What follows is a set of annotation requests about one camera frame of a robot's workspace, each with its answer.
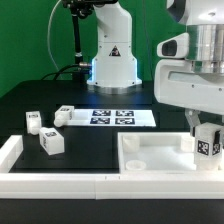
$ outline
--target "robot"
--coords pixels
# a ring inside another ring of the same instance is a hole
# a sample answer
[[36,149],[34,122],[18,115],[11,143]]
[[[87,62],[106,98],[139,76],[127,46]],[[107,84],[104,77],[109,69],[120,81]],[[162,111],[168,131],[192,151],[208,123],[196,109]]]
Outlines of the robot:
[[167,0],[167,11],[186,32],[157,47],[164,59],[156,67],[155,96],[161,103],[186,108],[197,169],[216,170],[222,160],[223,126],[201,124],[198,115],[224,115],[224,2]]
[[88,89],[106,94],[123,94],[141,88],[137,60],[132,54],[132,18],[118,0],[63,0],[70,8],[76,39],[76,62],[82,60],[77,19],[96,12],[98,53],[92,60]]

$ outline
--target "cable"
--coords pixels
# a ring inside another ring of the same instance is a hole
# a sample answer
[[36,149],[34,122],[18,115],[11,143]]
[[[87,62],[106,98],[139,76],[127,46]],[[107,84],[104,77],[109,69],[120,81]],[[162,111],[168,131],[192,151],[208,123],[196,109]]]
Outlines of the cable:
[[152,75],[152,57],[151,57],[151,49],[150,49],[150,42],[149,42],[149,34],[147,32],[147,26],[146,26],[146,10],[145,9],[146,9],[145,0],[142,0],[143,23],[144,23],[144,31],[145,31],[145,37],[146,37],[146,43],[147,43],[149,69],[150,69],[151,79],[153,80],[153,75]]
[[[58,74],[58,72],[49,73],[49,74],[45,75],[43,78],[41,78],[41,80],[44,80],[44,79],[46,79],[49,76],[57,75],[57,74]],[[72,72],[61,72],[60,75],[61,74],[72,74]]]
[[53,62],[55,68],[57,69],[57,71],[59,70],[55,60],[54,60],[54,57],[51,53],[51,25],[52,25],[52,20],[53,20],[53,17],[54,17],[54,14],[56,12],[56,9],[57,7],[59,6],[59,4],[61,3],[62,0],[58,0],[58,2],[56,3],[56,5],[54,6],[52,12],[51,12],[51,16],[50,16],[50,19],[49,19],[49,23],[48,23],[48,29],[47,29],[47,49],[48,49],[48,53],[49,53],[49,56],[51,58],[51,61]]
[[70,68],[76,68],[76,67],[79,67],[79,65],[78,65],[78,64],[73,64],[73,65],[67,65],[67,66],[61,68],[61,69],[56,73],[56,75],[55,75],[55,77],[54,77],[53,80],[54,80],[54,81],[57,80],[57,78],[61,75],[61,73],[63,73],[63,72],[66,71],[67,69],[70,69]]

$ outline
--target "black table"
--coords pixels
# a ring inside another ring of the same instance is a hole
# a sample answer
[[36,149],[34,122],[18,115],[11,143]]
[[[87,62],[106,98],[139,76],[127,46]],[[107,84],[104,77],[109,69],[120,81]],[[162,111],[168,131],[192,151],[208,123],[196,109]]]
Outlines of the black table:
[[[59,128],[67,136],[67,153],[49,157],[39,146],[38,137],[27,134],[25,112],[40,111],[44,126],[52,127],[54,112],[61,105],[152,109],[157,127]],[[0,108],[0,146],[10,135],[24,136],[24,152],[11,173],[118,173],[118,132],[189,131],[184,110],[158,104],[151,82],[145,82],[137,93],[116,96],[88,92],[85,86],[71,81],[27,81],[3,96]],[[205,113],[201,119],[221,122]],[[223,223],[223,211],[223,200],[2,199],[0,223]]]

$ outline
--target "warning label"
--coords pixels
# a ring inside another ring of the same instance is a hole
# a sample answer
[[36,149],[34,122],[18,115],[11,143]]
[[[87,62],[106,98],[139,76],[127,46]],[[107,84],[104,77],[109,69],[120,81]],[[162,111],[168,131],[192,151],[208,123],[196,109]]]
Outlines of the warning label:
[[114,46],[113,50],[111,51],[110,55],[112,57],[121,57],[121,54],[119,50],[117,49],[117,46]]

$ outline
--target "white tray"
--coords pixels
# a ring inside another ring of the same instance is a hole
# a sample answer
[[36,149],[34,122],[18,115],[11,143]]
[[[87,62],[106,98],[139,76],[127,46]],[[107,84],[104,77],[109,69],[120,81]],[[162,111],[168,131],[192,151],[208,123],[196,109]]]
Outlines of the white tray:
[[[192,140],[192,146],[185,151],[181,149],[182,139]],[[190,137],[189,133],[119,133],[120,172],[195,171],[193,144],[194,138]],[[145,169],[141,170],[140,167],[140,170],[137,167],[131,169],[128,166],[130,161],[136,163],[141,161],[145,164]]]

